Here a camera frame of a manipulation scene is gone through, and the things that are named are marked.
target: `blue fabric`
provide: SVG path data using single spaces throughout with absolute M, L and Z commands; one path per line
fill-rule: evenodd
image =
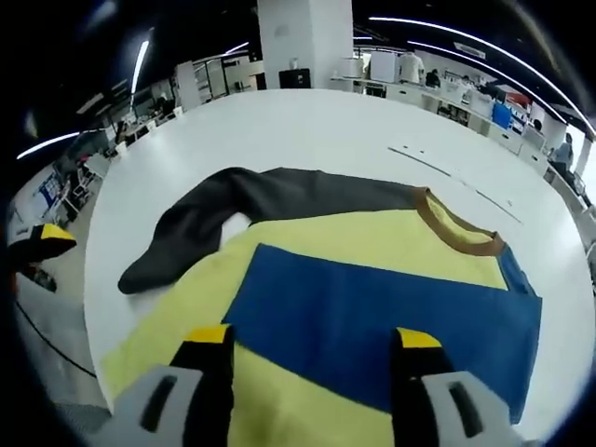
M 503 275 L 509 291 L 536 296 L 527 276 L 525 276 L 525 273 L 523 273 L 518 262 L 515 260 L 515 256 L 513 256 L 513 251 L 511 251 L 509 245 L 505 246 L 501 254 L 497 257 L 497 261 L 499 262 L 501 275 Z
M 403 327 L 440 340 L 522 414 L 541 300 L 488 287 L 340 264 L 260 245 L 224 322 L 237 341 L 341 396 L 390 412 L 389 346 Z

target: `t-shirt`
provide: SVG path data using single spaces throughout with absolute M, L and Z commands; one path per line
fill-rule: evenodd
M 499 294 L 512 291 L 512 299 L 539 300 L 498 234 L 459 219 L 425 188 L 390 189 L 393 210 L 256 223 L 192 266 L 129 338 L 103 359 L 112 396 L 153 365 L 169 364 L 192 330 L 223 320 L 260 244 L 320 260 L 483 286 Z M 448 301 L 451 294 L 441 297 Z M 235 347 L 234 365 L 231 447 L 393 445 L 389 413 L 347 399 L 242 345 Z
M 420 71 L 424 69 L 422 59 L 415 54 L 406 53 L 400 56 L 400 81 L 420 84 Z

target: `office cabinet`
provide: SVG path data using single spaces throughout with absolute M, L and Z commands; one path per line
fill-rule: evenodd
M 522 137 L 507 132 L 496 124 L 491 124 L 491 127 L 488 130 L 488 138 L 498 142 L 516 156 L 520 153 Z
M 522 161 L 530 165 L 540 177 L 544 177 L 549 168 L 549 160 L 547 157 L 536 151 L 535 147 L 531 144 L 524 143 L 520 147 L 519 157 Z
M 422 90 L 405 85 L 387 86 L 386 98 L 391 101 L 405 102 L 417 107 L 423 106 Z

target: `white table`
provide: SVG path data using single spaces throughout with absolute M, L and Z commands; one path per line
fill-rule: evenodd
M 90 350 L 110 403 L 100 360 L 164 292 L 125 296 L 117 281 L 149 245 L 161 214 L 206 177 L 232 166 L 322 169 L 427 185 L 462 218 L 497 230 L 543 297 L 518 430 L 543 439 L 576 403 L 589 377 L 594 302 L 582 243 L 561 197 L 516 156 L 453 121 L 399 102 L 305 89 L 247 92 L 200 106 L 132 144 L 110 167 L 85 264 Z M 246 222 L 234 221 L 228 233 L 243 227 Z

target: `white column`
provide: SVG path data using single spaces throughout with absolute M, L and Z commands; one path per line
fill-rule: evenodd
M 201 105 L 201 97 L 196 85 L 195 67 L 191 61 L 176 66 L 176 80 L 183 110 L 188 112 Z
M 298 61 L 313 88 L 329 88 L 342 58 L 353 56 L 351 0 L 258 0 L 267 88 L 279 88 L 282 70 Z
M 584 139 L 584 145 L 581 147 L 581 152 L 579 153 L 579 159 L 577 160 L 576 165 L 576 173 L 580 177 L 583 175 L 586 164 L 588 163 L 589 151 L 591 147 L 592 141 L 588 138 L 588 135 L 586 135 L 586 138 Z

